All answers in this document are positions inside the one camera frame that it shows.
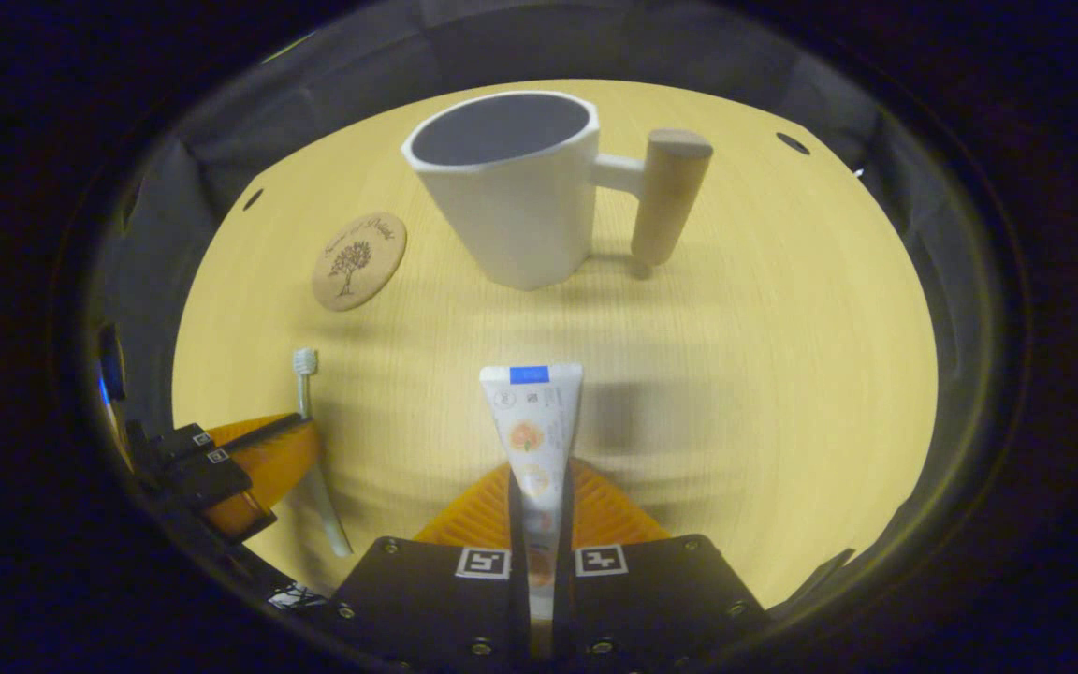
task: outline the blue label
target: blue label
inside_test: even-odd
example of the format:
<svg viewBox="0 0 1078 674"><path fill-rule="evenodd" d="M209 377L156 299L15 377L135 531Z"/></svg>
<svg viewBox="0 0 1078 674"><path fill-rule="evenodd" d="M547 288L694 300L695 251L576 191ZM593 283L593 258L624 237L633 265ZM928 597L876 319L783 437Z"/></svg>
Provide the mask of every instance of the blue label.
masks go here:
<svg viewBox="0 0 1078 674"><path fill-rule="evenodd" d="M548 367L512 367L510 368L510 384L544 384L551 381Z"/></svg>

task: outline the hole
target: hole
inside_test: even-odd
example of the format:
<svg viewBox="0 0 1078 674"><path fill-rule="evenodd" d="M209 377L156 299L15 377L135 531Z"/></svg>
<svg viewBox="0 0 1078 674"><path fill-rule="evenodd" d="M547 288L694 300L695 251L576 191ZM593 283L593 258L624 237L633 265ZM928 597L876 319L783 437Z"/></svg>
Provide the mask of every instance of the hole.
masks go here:
<svg viewBox="0 0 1078 674"><path fill-rule="evenodd" d="M803 153L803 154L808 154L810 153L810 149L808 148L805 148L805 146L801 146L801 141L800 140L797 140L792 136L788 136L787 133L776 133L776 138L782 139L784 141L785 146L789 146L791 149L794 149L794 150L797 150L800 153Z"/></svg>
<svg viewBox="0 0 1078 674"><path fill-rule="evenodd" d="M260 200L260 196L263 195L264 193L265 193L264 188L258 189L255 195L248 197L248 203L244 205L244 209L245 210L250 209L252 205L257 203L257 200Z"/></svg>

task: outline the white mug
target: white mug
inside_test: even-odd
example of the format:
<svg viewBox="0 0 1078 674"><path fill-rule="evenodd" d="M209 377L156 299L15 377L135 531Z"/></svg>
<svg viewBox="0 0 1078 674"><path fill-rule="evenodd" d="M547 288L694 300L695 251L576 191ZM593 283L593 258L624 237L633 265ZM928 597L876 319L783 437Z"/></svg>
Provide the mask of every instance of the white mug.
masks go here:
<svg viewBox="0 0 1078 674"><path fill-rule="evenodd" d="M556 91L509 91L423 121L401 147L490 280L522 290L565 280L590 255L595 188L638 196L632 252L672 255L706 175L709 142L658 129L647 159L598 153L598 110Z"/></svg>

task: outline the light wood surface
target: light wood surface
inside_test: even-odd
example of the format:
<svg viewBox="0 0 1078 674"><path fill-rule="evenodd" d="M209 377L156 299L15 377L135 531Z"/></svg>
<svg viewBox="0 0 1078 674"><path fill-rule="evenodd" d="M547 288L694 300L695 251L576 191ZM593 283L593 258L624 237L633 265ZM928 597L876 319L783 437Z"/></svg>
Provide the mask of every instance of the light wood surface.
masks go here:
<svg viewBox="0 0 1078 674"><path fill-rule="evenodd" d="M603 152L641 156L659 127L709 139L711 165L666 264L630 258L636 201L599 189L593 256L571 278L526 293L480 274L398 148L451 104L511 88L595 102ZM310 289L318 251L375 210L407 228L401 267L370 302L327 311ZM318 349L324 470L356 554L330 554L303 490L249 547L318 592L341 583L373 538L414 536L505 460L476 380L486 364L585 364L573 455L673 535L709 536L765 606L883 532L920 474L937 396L910 258L842 162L766 112L636 82L440 96L258 176L189 294L176 422L294 409L301 346Z"/></svg>

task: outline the orange object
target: orange object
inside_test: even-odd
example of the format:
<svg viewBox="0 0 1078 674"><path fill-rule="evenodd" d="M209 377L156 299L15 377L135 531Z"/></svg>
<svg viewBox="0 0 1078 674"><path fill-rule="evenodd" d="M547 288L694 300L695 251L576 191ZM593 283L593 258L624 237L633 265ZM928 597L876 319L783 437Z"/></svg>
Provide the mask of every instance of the orange object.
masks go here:
<svg viewBox="0 0 1078 674"><path fill-rule="evenodd" d="M216 446L225 448L225 444L288 416L277 414L229 423L212 428L209 434ZM206 508L202 515L223 536L232 540L245 537L258 521L270 515L273 505L280 501L307 473L318 460L321 448L322 439L318 436L317 426L313 419L307 419L273 438L231 450L231 460L248 473L252 487Z"/></svg>
<svg viewBox="0 0 1078 674"><path fill-rule="evenodd" d="M580 459L572 470L572 548L628 545L671 537L604 474ZM510 466L490 470L415 536L419 542L475 548L510 547L507 498Z"/></svg>

